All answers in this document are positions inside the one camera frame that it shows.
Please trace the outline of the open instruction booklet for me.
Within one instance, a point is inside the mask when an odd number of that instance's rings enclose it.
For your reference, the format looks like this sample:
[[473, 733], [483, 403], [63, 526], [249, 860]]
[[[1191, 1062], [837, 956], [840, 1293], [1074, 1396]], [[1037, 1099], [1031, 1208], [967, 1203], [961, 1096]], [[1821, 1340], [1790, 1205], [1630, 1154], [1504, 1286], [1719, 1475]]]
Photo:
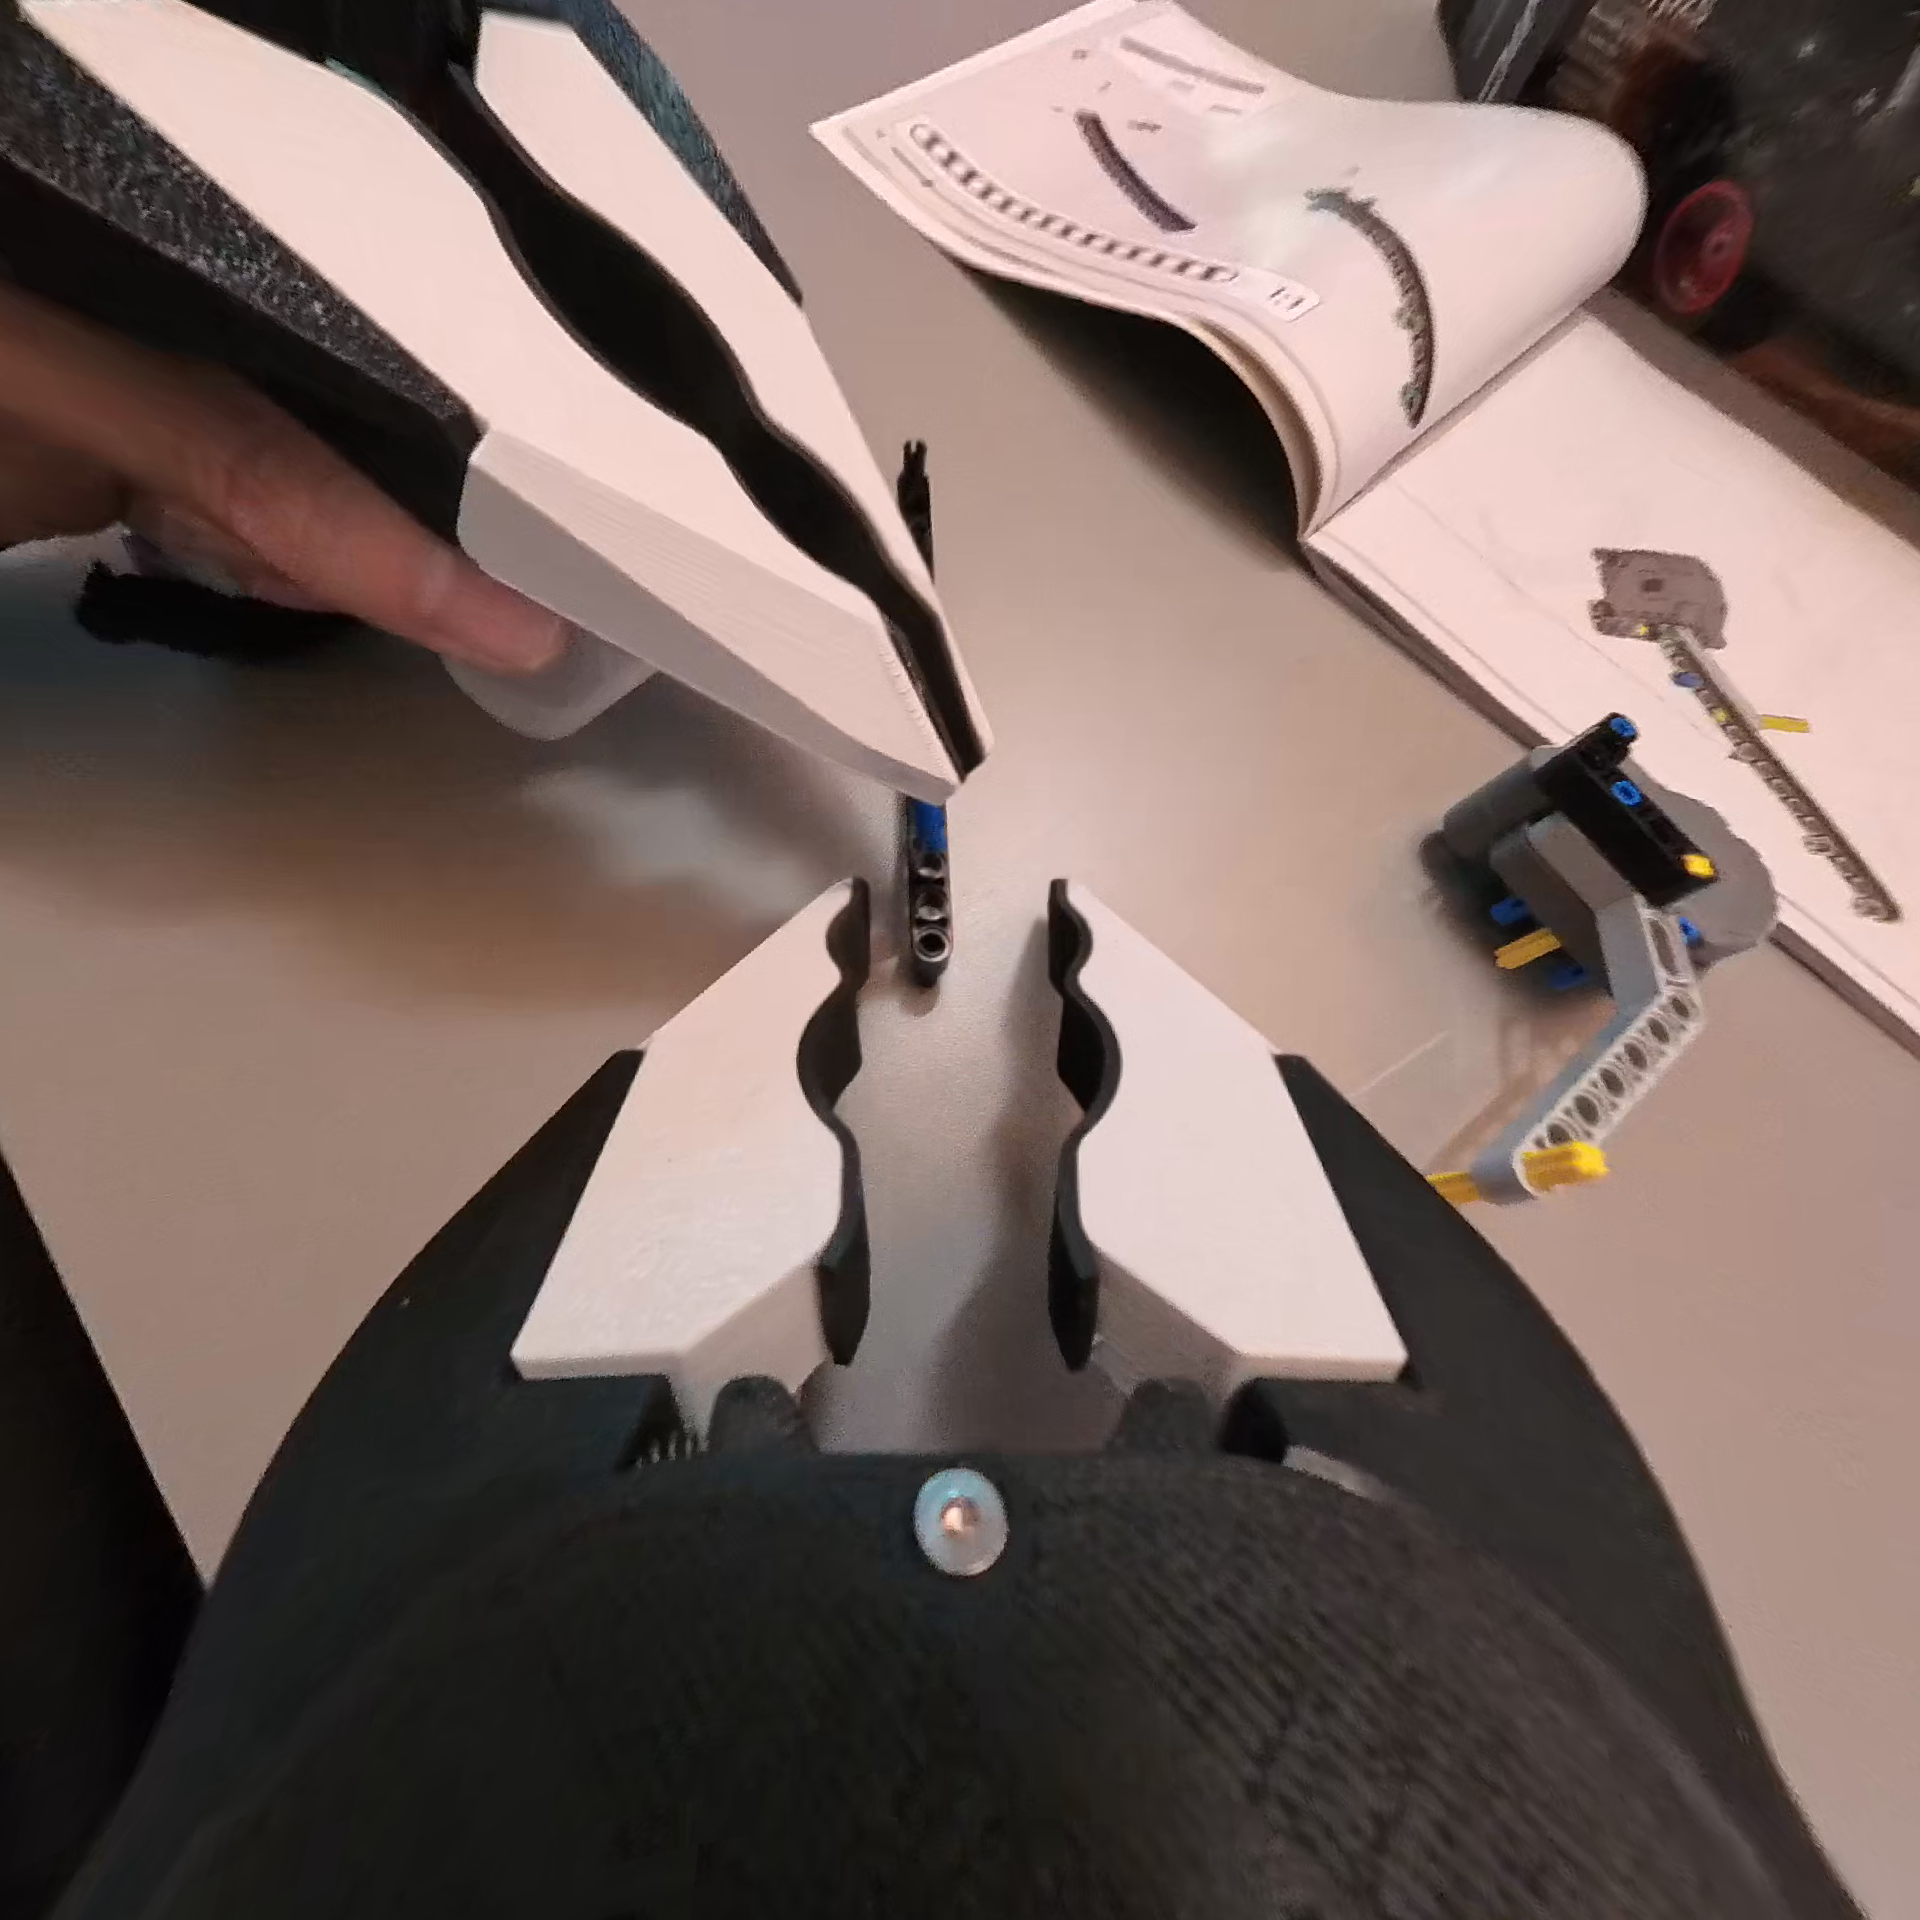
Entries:
[[1169, 325], [1258, 403], [1306, 563], [1529, 739], [1602, 706], [1917, 1021], [1914, 540], [1592, 312], [1610, 132], [1310, 85], [1178, 4], [1082, 4], [811, 125], [961, 264]]

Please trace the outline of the person's left hand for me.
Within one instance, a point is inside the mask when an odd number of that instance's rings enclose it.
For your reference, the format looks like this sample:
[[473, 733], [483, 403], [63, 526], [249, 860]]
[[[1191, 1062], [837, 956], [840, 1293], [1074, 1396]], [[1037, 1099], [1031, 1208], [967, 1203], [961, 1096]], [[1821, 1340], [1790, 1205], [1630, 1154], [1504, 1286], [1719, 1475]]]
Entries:
[[130, 527], [249, 597], [346, 616], [495, 675], [569, 623], [489, 578], [226, 367], [3, 283], [1, 548]]

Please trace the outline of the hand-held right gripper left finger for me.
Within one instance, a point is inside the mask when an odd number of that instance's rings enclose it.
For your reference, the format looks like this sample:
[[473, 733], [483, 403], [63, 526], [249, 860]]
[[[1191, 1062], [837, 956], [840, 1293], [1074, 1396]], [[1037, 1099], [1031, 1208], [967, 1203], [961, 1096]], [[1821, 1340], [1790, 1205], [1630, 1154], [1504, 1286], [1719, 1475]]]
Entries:
[[857, 1143], [870, 888], [839, 880], [642, 1047], [511, 1362], [798, 1396], [857, 1352], [870, 1250]]

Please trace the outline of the black toy brick beam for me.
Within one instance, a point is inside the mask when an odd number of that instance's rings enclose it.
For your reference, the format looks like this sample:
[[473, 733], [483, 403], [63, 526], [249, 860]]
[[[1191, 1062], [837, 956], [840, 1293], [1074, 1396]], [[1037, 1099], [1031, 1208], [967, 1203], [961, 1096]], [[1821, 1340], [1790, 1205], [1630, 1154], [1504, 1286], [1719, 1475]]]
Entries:
[[[920, 560], [931, 570], [928, 445], [920, 438], [902, 444], [895, 503]], [[953, 960], [953, 864], [950, 848], [942, 854], [910, 840], [910, 800], [901, 800], [902, 966], [914, 989], [935, 992]]]

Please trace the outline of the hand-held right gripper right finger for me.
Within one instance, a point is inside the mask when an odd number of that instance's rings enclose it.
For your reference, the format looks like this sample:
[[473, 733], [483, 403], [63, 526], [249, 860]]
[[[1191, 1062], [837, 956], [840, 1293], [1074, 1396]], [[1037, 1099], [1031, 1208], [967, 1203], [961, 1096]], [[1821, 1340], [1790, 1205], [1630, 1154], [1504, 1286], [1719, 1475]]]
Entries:
[[1122, 1395], [1397, 1381], [1407, 1346], [1266, 1035], [1070, 877], [1047, 887], [1047, 982], [1071, 1099], [1047, 1226], [1062, 1364]]

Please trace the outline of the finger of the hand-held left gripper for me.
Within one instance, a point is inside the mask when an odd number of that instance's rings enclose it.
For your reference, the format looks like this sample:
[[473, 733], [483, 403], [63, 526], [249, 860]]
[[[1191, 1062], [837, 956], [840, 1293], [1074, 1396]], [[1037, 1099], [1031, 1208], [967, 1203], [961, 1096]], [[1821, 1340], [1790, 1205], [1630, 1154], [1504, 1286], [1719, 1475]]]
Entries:
[[895, 486], [824, 360], [798, 285], [664, 63], [613, 4], [486, 4], [489, 191], [587, 346], [721, 458], [761, 516], [879, 616], [910, 711], [965, 781], [991, 736]]
[[[222, 130], [211, 112], [187, 101], [187, 58], [203, 58], [224, 79], [238, 78], [245, 59], [240, 32], [211, 18], [190, 22], [185, 6], [24, 4], [24, 13], [198, 170], [261, 211], [297, 253], [345, 291], [368, 296], [384, 326], [442, 367], [482, 423], [517, 440], [499, 463], [506, 488], [531, 499], [538, 514], [575, 526], [587, 548], [784, 687], [801, 709], [801, 739], [784, 740], [914, 800], [945, 800], [960, 784], [939, 781], [939, 742], [910, 711], [879, 616], [857, 591], [761, 516], [702, 435], [654, 406], [587, 346], [518, 245], [511, 250], [517, 269], [475, 274], [479, 288], [506, 302], [499, 315], [506, 343], [495, 350], [447, 346], [435, 322], [411, 319], [408, 285], [394, 296], [370, 292], [361, 272], [399, 264], [394, 242], [381, 238], [355, 247], [320, 211], [315, 183], [288, 175], [275, 159], [249, 159], [241, 135]], [[461, 141], [455, 128], [446, 128], [446, 141]], [[493, 175], [511, 178], [509, 149], [503, 159], [483, 159], [479, 135], [461, 144], [486, 187]], [[531, 224], [509, 211], [486, 219], [475, 199], [447, 180], [435, 180], [425, 196], [432, 211], [453, 218], [459, 245], [482, 247], [489, 226], [504, 238]], [[506, 691], [504, 679], [470, 684], [464, 671], [447, 671], [503, 725], [493, 701]], [[621, 700], [561, 736], [503, 726], [530, 739], [563, 739]]]

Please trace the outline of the grey toy brick assembly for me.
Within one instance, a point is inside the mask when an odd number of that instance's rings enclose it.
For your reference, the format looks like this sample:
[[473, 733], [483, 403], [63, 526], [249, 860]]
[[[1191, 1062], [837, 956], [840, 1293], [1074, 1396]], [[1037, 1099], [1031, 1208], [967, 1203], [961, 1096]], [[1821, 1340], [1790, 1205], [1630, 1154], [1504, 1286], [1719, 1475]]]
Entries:
[[1603, 1146], [1705, 1028], [1702, 979], [1765, 946], [1781, 899], [1725, 819], [1654, 781], [1640, 728], [1609, 711], [1529, 749], [1455, 802], [1437, 846], [1464, 880], [1496, 882], [1502, 972], [1553, 962], [1610, 1013], [1531, 1107], [1463, 1171], [1433, 1172], [1455, 1207], [1515, 1207], [1594, 1184]]

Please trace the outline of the monster truck toy box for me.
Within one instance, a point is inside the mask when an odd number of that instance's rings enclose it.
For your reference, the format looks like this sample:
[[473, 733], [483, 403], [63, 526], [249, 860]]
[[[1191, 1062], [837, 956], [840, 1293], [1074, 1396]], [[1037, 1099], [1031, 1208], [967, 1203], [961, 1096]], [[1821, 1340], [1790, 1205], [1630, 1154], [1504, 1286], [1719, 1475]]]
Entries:
[[1647, 186], [1632, 283], [1734, 352], [1773, 328], [1914, 388], [1917, 4], [1440, 4], [1458, 94], [1585, 117]]

